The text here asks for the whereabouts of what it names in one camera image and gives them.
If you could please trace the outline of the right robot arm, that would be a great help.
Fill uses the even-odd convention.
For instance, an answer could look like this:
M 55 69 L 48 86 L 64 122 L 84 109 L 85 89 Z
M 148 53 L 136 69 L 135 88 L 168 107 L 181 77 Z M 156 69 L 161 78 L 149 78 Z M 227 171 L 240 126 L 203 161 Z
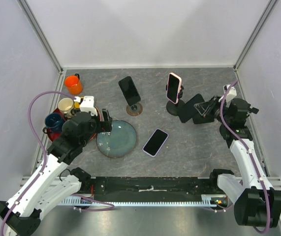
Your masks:
M 281 191 L 275 190 L 266 177 L 254 149 L 253 137 L 246 120 L 258 109 L 241 98 L 234 98 L 229 105 L 221 105 L 220 97 L 205 101 L 198 94 L 193 101 L 194 118 L 199 123 L 209 123 L 217 119 L 219 132 L 235 157 L 241 180 L 228 171 L 214 170 L 214 178 L 208 181 L 213 193 L 223 191 L 232 201 L 234 217 L 238 225 L 255 228 L 274 228 L 281 215 Z

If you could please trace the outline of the lavender case phone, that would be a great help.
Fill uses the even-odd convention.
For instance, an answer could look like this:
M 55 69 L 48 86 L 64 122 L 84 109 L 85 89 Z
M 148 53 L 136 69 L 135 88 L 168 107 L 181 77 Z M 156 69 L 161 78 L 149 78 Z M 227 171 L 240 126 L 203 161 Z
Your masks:
M 147 140 L 142 150 L 151 157 L 156 157 L 169 135 L 161 129 L 156 129 Z

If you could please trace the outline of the pink case phone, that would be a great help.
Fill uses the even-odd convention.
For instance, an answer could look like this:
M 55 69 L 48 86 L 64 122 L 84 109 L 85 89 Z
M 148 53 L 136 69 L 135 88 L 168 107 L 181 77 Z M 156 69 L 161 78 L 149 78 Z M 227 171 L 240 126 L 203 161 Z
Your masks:
M 174 104 L 177 104 L 179 101 L 178 95 L 181 90 L 181 85 L 182 85 L 182 78 L 173 72 L 169 73 L 166 96 L 168 100 Z

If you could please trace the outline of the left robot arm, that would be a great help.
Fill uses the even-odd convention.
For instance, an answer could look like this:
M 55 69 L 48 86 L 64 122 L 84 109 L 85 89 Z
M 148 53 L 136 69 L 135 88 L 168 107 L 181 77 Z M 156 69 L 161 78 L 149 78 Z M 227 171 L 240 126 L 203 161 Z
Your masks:
M 65 180 L 53 189 L 48 187 L 71 162 L 82 153 L 91 136 L 112 130 L 112 118 L 103 109 L 104 120 L 89 112 L 77 112 L 62 126 L 61 134 L 44 151 L 44 158 L 23 187 L 9 200 L 0 201 L 2 224 L 19 236 L 30 236 L 39 227 L 45 215 L 66 197 L 87 193 L 91 187 L 91 175 L 75 168 Z

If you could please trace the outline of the black weighted phone stand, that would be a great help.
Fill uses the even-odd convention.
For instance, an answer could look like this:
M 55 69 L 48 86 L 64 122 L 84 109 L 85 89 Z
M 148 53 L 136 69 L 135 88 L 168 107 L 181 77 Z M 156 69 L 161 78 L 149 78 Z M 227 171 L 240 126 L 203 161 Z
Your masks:
M 223 123 L 220 125 L 219 132 L 224 140 L 233 140 L 233 134 Z

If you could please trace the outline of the black round phone stand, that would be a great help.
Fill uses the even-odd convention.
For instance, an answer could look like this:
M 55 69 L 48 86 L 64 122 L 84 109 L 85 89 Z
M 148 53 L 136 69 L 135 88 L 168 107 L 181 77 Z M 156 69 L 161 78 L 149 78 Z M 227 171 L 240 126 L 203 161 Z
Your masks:
M 183 96 L 184 87 L 181 86 L 180 92 L 178 94 L 178 103 L 174 104 L 172 101 L 168 101 L 166 104 L 166 110 L 169 114 L 173 116 L 178 116 L 179 110 L 185 105 L 185 102 L 181 99 Z

